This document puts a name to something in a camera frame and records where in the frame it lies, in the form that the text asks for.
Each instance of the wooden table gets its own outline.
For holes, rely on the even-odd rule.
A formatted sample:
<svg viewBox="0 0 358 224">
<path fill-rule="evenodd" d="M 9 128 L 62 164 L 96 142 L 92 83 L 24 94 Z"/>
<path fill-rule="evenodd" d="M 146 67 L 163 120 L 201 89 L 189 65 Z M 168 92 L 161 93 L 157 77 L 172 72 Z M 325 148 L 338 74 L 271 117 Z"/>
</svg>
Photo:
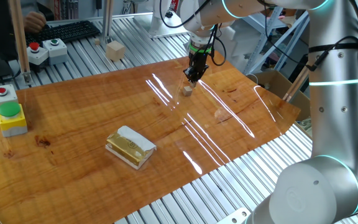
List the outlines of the wooden table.
<svg viewBox="0 0 358 224">
<path fill-rule="evenodd" d="M 0 221 L 108 223 L 278 137 L 298 109 L 230 63 L 193 95 L 188 58 L 17 92 L 29 132 L 0 131 Z M 105 150 L 127 125 L 157 145 L 135 170 Z"/>
</svg>

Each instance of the person's hand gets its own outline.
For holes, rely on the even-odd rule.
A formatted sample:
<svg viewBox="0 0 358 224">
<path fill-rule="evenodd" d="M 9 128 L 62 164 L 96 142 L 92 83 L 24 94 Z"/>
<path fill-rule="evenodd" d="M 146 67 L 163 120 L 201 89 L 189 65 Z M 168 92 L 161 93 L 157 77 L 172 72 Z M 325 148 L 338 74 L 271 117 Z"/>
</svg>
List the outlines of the person's hand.
<svg viewBox="0 0 358 224">
<path fill-rule="evenodd" d="M 38 12 L 30 12 L 23 18 L 24 32 L 39 33 L 47 23 L 44 15 Z"/>
</svg>

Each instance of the butter box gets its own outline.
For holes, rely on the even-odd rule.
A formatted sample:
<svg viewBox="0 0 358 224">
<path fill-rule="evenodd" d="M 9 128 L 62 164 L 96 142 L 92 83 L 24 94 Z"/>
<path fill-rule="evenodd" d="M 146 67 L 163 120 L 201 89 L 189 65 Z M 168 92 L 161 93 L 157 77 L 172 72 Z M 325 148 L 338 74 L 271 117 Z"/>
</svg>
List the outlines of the butter box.
<svg viewBox="0 0 358 224">
<path fill-rule="evenodd" d="M 157 147 L 131 128 L 123 126 L 107 138 L 106 149 L 133 168 L 139 169 Z"/>
</svg>

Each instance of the red button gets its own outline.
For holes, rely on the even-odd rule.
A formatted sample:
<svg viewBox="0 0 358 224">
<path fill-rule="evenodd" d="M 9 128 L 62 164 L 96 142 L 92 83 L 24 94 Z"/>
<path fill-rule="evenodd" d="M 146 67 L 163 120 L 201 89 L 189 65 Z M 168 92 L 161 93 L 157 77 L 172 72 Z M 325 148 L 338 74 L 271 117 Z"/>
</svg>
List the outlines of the red button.
<svg viewBox="0 0 358 224">
<path fill-rule="evenodd" d="M 4 96 L 7 94 L 7 90 L 3 87 L 0 87 L 0 96 Z"/>
<path fill-rule="evenodd" d="M 38 44 L 37 42 L 33 42 L 29 44 L 29 47 L 31 48 L 31 50 L 38 50 L 40 44 Z"/>
<path fill-rule="evenodd" d="M 0 88 L 0 93 L 5 93 L 6 89 L 5 88 Z"/>
</svg>

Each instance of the small wooden block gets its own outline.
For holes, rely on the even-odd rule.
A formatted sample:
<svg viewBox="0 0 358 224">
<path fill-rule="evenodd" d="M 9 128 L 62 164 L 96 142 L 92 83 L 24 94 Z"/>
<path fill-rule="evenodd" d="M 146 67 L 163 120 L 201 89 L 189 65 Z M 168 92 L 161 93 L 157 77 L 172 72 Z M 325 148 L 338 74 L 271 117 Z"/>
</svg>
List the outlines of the small wooden block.
<svg viewBox="0 0 358 224">
<path fill-rule="evenodd" d="M 183 87 L 184 96 L 191 96 L 193 89 L 190 86 Z"/>
<path fill-rule="evenodd" d="M 117 41 L 113 41 L 106 47 L 106 57 L 112 61 L 118 61 L 124 57 L 125 46 Z"/>
</svg>

